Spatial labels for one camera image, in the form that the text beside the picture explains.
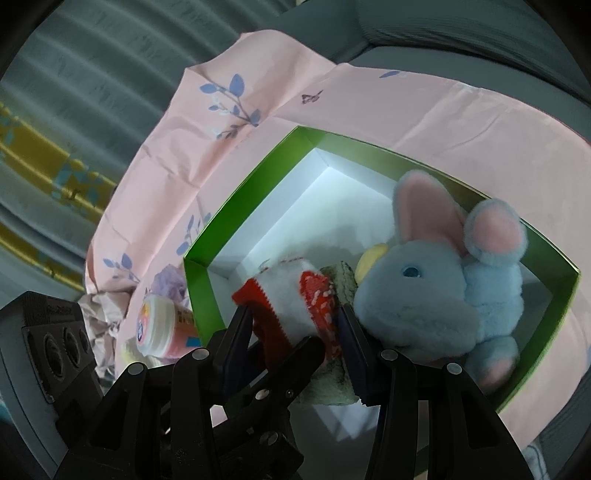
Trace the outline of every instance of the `plush elephant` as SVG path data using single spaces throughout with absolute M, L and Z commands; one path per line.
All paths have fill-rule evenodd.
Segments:
M 359 261 L 356 315 L 384 347 L 415 363 L 465 356 L 465 370 L 492 393 L 519 357 L 511 334 L 524 308 L 523 224 L 498 199 L 466 217 L 443 185 L 419 170 L 398 182 L 393 204 L 398 244 L 377 245 Z

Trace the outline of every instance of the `screw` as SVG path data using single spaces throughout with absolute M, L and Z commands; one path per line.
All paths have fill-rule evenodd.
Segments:
M 262 400 L 263 398 L 267 398 L 269 396 L 269 393 L 271 393 L 271 391 L 267 388 L 259 390 L 258 392 L 256 392 L 255 398 L 257 400 Z
M 447 364 L 447 371 L 452 375 L 459 375 L 462 373 L 462 367 L 458 364 Z
M 140 364 L 140 363 L 134 363 L 131 364 L 128 368 L 127 368 L 127 373 L 129 375 L 139 375 L 141 372 L 144 371 L 144 364 Z
M 193 350 L 193 358 L 195 360 L 205 360 L 209 356 L 209 350 L 206 348 L 197 348 Z
M 279 439 L 279 434 L 277 432 L 273 432 L 271 433 L 271 435 L 269 435 L 269 439 L 267 440 L 267 445 L 270 447 L 271 445 L 273 445 L 277 440 Z
M 398 358 L 398 352 L 396 350 L 390 350 L 390 349 L 386 349 L 386 350 L 382 350 L 382 358 L 384 360 L 387 360 L 388 362 L 393 362 L 394 360 L 396 360 Z

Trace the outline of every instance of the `fuzzy green fabric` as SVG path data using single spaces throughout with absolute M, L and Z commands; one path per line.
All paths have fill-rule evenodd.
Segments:
M 322 274 L 330 278 L 336 293 L 337 307 L 353 304 L 357 283 L 353 269 L 345 262 L 321 268 Z M 305 405 L 351 405 L 359 397 L 353 392 L 349 374 L 342 357 L 320 367 L 308 386 L 296 398 L 295 403 Z

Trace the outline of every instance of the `elephant ear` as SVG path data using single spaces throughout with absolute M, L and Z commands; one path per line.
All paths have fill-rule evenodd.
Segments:
M 394 219 L 400 243 L 444 242 L 467 254 L 464 213 L 445 187 L 421 170 L 409 171 L 396 185 Z
M 517 213 L 498 199 L 480 202 L 470 212 L 465 226 L 465 244 L 470 254 L 493 267 L 517 263 L 527 250 L 527 234 Z

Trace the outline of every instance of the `cushion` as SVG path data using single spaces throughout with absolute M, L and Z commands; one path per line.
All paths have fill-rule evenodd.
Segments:
M 578 64 L 524 0 L 355 1 L 361 29 L 376 46 L 475 54 L 538 76 L 591 104 L 591 86 Z
M 262 28 L 281 31 L 335 63 L 353 60 L 370 47 L 355 0 L 308 0 Z

